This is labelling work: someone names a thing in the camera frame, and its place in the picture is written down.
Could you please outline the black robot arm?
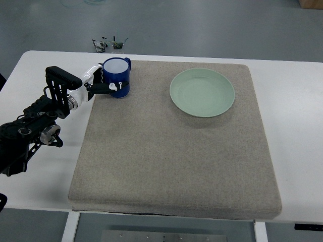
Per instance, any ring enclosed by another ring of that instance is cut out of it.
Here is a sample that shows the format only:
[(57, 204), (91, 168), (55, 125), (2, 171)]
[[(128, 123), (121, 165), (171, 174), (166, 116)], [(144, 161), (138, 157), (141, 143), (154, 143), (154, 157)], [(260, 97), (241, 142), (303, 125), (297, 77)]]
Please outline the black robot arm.
[(1, 173), (6, 176), (25, 172), (42, 145), (63, 146), (56, 119), (70, 114), (68, 91), (80, 88), (82, 81), (57, 66), (47, 67), (45, 77), (51, 97), (43, 94), (15, 121), (1, 125)]

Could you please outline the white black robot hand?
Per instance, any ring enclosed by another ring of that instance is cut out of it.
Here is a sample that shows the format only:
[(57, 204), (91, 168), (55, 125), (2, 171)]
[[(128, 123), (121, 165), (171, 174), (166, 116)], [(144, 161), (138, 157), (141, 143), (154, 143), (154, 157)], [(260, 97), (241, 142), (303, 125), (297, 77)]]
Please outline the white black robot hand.
[(90, 101), (96, 94), (119, 94), (130, 87), (129, 81), (106, 83), (102, 64), (88, 69), (81, 77), (81, 81), (80, 88), (68, 91), (67, 99), (70, 110), (76, 110), (83, 102)]

